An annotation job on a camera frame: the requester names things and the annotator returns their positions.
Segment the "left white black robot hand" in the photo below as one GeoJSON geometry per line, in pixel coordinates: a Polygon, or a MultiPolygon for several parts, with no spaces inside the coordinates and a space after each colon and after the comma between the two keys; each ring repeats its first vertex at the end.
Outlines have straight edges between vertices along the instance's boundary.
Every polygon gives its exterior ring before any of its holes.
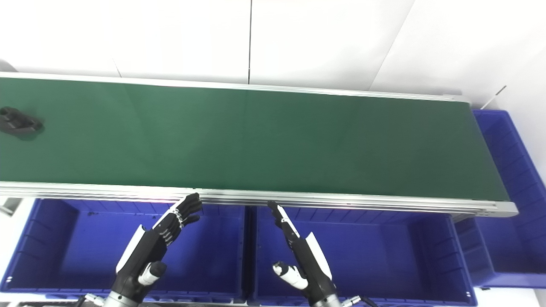
{"type": "Polygon", "coordinates": [[[116,278],[106,307],[138,307],[154,284],[164,276],[163,262],[168,247],[183,228],[200,219],[202,209],[198,193],[190,194],[170,206],[151,229],[139,225],[116,266],[116,278]]]}

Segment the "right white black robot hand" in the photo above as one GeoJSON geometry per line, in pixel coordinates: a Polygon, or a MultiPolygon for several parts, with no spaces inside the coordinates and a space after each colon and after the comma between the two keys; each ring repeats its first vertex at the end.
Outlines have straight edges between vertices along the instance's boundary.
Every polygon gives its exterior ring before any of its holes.
{"type": "Polygon", "coordinates": [[[284,282],[301,291],[310,307],[340,307],[329,264],[314,233],[303,238],[284,208],[275,201],[267,206],[275,218],[275,225],[282,230],[288,247],[294,254],[297,266],[283,261],[272,265],[273,272],[284,282]]]}

